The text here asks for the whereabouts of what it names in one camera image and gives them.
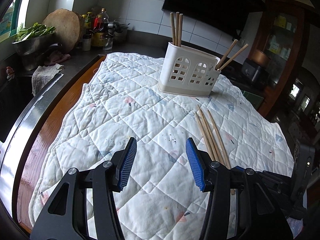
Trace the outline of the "clear oil bottle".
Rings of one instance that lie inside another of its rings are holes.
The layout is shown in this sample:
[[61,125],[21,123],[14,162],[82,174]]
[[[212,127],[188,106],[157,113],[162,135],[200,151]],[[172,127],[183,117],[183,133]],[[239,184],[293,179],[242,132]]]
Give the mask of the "clear oil bottle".
[[98,14],[98,18],[99,18],[99,27],[100,28],[102,28],[104,25],[108,25],[109,16],[108,16],[105,8],[101,9],[101,12]]

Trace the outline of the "small steel cup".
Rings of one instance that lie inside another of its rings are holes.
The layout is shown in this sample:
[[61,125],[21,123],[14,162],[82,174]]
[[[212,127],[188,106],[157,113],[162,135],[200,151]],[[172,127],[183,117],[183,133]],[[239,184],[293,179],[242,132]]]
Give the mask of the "small steel cup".
[[91,39],[92,39],[92,35],[91,34],[85,34],[82,37],[82,50],[83,51],[90,51],[90,49],[91,49]]

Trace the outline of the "white plastic utensil holder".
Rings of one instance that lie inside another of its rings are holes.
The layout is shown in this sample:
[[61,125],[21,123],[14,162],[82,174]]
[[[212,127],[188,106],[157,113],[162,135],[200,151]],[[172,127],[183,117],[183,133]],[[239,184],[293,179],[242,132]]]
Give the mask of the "white plastic utensil holder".
[[208,97],[220,75],[216,70],[219,62],[214,55],[170,42],[158,81],[159,89],[177,95]]

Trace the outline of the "grey dish rag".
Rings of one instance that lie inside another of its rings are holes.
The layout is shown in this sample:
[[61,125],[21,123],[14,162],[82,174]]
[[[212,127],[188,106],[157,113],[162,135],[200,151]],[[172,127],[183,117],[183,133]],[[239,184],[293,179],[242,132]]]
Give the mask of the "grey dish rag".
[[57,73],[63,69],[64,65],[54,64],[52,66],[38,66],[31,78],[33,96],[35,96]]

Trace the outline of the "dark wooden chopstick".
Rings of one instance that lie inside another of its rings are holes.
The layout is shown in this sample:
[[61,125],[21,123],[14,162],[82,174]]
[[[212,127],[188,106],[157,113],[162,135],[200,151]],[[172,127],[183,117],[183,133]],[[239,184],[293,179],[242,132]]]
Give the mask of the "dark wooden chopstick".
[[171,21],[172,44],[176,45],[175,18],[174,18],[173,12],[170,13],[170,21]]

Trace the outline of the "white quilted cloth mat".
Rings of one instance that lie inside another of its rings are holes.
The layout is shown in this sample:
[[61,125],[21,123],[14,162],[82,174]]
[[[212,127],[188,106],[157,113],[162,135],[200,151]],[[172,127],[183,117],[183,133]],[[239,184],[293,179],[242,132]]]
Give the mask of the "white quilted cloth mat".
[[185,152],[204,139],[196,121],[201,109],[216,124],[232,166],[291,176],[294,160],[276,123],[264,119],[225,76],[209,97],[163,93],[158,80],[164,60],[108,54],[77,103],[65,115],[49,146],[29,203],[34,224],[49,196],[71,168],[89,170],[137,141],[128,184],[114,194],[126,239],[198,239],[208,194],[195,185]]

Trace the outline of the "round wooden cutting board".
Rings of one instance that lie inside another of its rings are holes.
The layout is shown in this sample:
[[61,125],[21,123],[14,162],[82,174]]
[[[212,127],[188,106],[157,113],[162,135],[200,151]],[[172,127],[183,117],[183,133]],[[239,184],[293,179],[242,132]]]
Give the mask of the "round wooden cutting board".
[[77,12],[56,9],[42,21],[48,27],[55,27],[55,37],[66,52],[80,41],[84,32],[84,19]]

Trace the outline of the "steel bowl of greens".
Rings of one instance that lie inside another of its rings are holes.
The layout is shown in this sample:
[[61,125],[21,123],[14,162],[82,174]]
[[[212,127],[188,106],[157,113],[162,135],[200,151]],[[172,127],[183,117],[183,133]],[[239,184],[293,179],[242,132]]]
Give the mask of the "steel bowl of greens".
[[56,28],[54,26],[47,26],[36,22],[29,28],[20,29],[12,45],[18,55],[29,55],[49,41],[55,34],[55,31]]

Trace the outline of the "dark sauce bottle yellow label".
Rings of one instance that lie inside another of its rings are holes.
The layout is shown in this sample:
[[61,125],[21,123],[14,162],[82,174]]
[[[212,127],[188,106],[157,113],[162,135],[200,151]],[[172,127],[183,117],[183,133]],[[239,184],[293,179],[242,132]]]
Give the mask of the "dark sauce bottle yellow label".
[[102,16],[98,15],[94,22],[92,45],[94,47],[102,47],[104,45],[104,41]]

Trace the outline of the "black range hood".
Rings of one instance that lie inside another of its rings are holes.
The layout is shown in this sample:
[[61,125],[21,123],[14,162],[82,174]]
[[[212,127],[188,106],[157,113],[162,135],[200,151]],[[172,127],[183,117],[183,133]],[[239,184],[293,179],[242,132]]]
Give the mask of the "black range hood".
[[162,9],[208,24],[233,38],[239,38],[248,15],[261,12],[262,0],[164,0]]

